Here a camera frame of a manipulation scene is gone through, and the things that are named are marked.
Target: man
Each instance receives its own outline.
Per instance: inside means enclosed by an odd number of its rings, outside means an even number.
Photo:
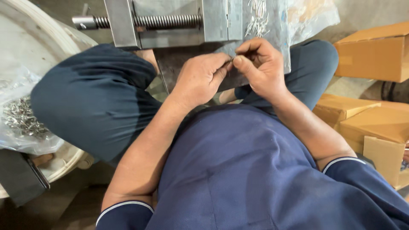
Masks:
[[[108,45],[35,87],[34,113],[51,131],[112,164],[121,158],[97,229],[409,229],[409,205],[311,112],[337,67],[334,47],[291,49],[286,76],[264,39],[236,53],[188,60],[162,105],[145,92],[154,67]],[[233,66],[251,86],[236,90],[242,104],[180,127]]]

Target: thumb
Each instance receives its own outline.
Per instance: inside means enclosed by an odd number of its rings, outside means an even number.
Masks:
[[[211,81],[211,84],[216,85],[219,87],[219,85],[222,83],[222,81],[225,79],[227,72],[229,72],[233,68],[233,64],[230,62],[224,66],[222,66],[220,69],[218,69],[214,74],[213,74],[213,80]]]
[[[238,55],[233,60],[233,65],[236,67],[247,79],[260,74],[260,71],[253,65],[252,61],[243,55]]]

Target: shirt sleeve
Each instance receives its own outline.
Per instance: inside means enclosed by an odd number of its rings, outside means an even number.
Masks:
[[[125,201],[105,209],[98,217],[96,230],[144,230],[153,208],[142,201]]]
[[[358,188],[388,216],[394,216],[408,223],[408,203],[364,161],[352,157],[337,158],[324,167],[323,173],[338,182]]]

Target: knee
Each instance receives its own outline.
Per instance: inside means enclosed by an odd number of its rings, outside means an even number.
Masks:
[[[317,68],[325,70],[328,73],[334,74],[338,67],[338,51],[337,49],[328,41],[314,40],[305,45],[309,49],[309,58],[312,65],[316,65]]]
[[[63,82],[64,77],[46,74],[31,92],[31,108],[34,116],[49,129],[53,128],[55,120],[63,114],[61,110],[69,106],[67,102],[72,98],[67,94]]]

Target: metal vise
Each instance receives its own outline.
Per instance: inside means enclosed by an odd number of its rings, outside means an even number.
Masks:
[[[200,45],[243,39],[243,0],[196,0],[197,14],[139,16],[133,0],[104,0],[108,17],[72,17],[78,30],[111,29],[128,50]]]

